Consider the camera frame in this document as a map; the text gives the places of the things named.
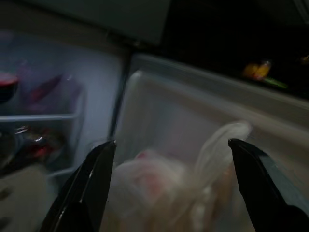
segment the door shelf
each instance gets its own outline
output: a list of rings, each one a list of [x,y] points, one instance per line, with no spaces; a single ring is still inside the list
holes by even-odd
[[[12,99],[5,104],[0,105],[0,123],[1,122],[30,122],[30,121],[54,121],[54,120],[75,120],[83,112],[85,105],[85,93],[82,90],[76,100],[74,111],[66,110],[66,106],[51,114],[28,114],[20,109],[16,99]]]
[[[51,129],[62,134],[65,138],[64,151],[55,161],[44,166],[48,177],[71,174],[76,169],[75,154],[84,123],[84,107],[85,93],[82,91],[78,97],[75,112],[50,115],[0,114],[0,129],[14,133],[15,129],[27,126],[33,129]]]

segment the plastic bag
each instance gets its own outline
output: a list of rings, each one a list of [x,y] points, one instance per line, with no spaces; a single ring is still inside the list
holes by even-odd
[[[82,91],[71,75],[64,74],[50,62],[19,63],[20,103],[24,110],[34,114],[73,113]]]
[[[119,165],[108,207],[125,224],[120,231],[211,231],[236,180],[228,140],[245,140],[250,132],[244,121],[219,128],[194,168],[152,150]]]

